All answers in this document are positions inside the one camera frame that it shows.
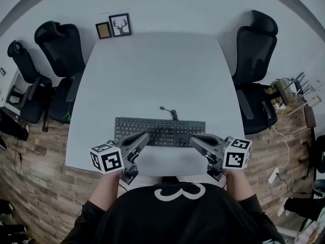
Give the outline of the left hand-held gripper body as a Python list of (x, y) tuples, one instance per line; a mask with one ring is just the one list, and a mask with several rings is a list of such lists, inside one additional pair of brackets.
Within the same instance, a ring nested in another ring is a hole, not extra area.
[(129, 185), (139, 174), (135, 163), (139, 153), (134, 147), (109, 140), (91, 148), (89, 152), (93, 167), (103, 175), (121, 172), (122, 181)]

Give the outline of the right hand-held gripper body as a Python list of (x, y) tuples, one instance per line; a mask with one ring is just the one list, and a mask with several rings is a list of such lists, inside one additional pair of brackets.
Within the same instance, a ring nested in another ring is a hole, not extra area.
[(247, 167), (252, 141), (228, 136), (217, 142), (216, 146), (208, 145), (204, 156), (208, 159), (207, 174), (220, 181), (223, 170), (243, 170)]

